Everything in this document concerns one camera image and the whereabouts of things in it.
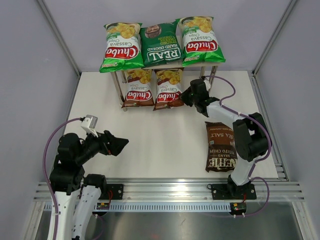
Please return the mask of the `brown Chuba barbeque bag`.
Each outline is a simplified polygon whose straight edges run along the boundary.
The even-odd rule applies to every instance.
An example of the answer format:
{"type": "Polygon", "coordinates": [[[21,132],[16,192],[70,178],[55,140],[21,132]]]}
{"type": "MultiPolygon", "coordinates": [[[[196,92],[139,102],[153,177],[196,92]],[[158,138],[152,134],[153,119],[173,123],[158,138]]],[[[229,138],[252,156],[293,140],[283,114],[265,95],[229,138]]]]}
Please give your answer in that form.
{"type": "Polygon", "coordinates": [[[153,110],[182,107],[184,103],[179,99],[182,93],[183,67],[155,69],[156,99],[153,110]]]}
{"type": "Polygon", "coordinates": [[[155,105],[152,89],[152,70],[133,69],[124,72],[127,92],[122,108],[151,107],[155,105]]]}

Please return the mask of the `green REAL chips bag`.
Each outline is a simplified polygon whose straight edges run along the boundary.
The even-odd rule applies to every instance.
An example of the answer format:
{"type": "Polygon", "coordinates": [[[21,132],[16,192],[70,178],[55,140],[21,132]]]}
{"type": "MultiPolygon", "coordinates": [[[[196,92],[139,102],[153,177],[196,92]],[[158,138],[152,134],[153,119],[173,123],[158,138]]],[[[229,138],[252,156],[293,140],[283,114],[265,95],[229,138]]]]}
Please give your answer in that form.
{"type": "Polygon", "coordinates": [[[184,58],[176,30],[175,21],[140,29],[141,54],[145,67],[165,65],[184,58]]]}

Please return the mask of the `green Chuba cassava chips bag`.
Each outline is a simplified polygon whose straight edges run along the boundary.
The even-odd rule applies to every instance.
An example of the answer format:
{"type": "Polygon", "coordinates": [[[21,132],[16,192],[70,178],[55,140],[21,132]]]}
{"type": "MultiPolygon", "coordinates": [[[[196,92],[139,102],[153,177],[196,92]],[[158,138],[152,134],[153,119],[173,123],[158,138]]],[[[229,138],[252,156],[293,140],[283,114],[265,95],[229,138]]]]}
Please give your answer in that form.
{"type": "Polygon", "coordinates": [[[106,50],[100,73],[110,73],[144,67],[141,51],[141,23],[115,22],[104,25],[106,50]]]}

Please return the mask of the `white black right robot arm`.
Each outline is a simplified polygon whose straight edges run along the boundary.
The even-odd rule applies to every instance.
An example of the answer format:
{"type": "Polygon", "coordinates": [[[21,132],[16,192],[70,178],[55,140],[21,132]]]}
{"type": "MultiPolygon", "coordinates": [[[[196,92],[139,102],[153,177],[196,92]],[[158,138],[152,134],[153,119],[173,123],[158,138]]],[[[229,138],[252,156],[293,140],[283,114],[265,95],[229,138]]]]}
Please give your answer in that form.
{"type": "Polygon", "coordinates": [[[258,162],[271,153],[272,141],[265,121],[258,112],[246,115],[233,110],[216,97],[210,96],[211,84],[205,76],[194,79],[179,98],[207,118],[215,119],[233,131],[237,163],[224,184],[224,195],[231,199],[256,199],[252,173],[258,162]]]}

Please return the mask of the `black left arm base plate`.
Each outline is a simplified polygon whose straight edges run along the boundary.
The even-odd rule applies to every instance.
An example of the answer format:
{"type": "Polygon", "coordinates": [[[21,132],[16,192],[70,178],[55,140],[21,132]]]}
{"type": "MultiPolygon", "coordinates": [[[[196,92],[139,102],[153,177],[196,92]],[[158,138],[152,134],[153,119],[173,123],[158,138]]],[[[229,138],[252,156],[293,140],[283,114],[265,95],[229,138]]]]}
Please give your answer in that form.
{"type": "Polygon", "coordinates": [[[124,194],[123,184],[106,184],[102,189],[99,200],[122,200],[124,194]]]}

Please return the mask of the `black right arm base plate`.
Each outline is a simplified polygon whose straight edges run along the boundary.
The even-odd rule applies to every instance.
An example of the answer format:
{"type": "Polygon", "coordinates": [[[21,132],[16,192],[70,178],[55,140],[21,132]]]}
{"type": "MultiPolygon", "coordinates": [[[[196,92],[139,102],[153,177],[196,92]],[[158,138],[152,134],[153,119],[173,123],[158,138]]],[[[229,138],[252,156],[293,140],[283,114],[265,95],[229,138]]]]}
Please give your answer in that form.
{"type": "Polygon", "coordinates": [[[213,200],[256,200],[257,194],[252,183],[236,186],[229,183],[207,184],[213,200]]]}

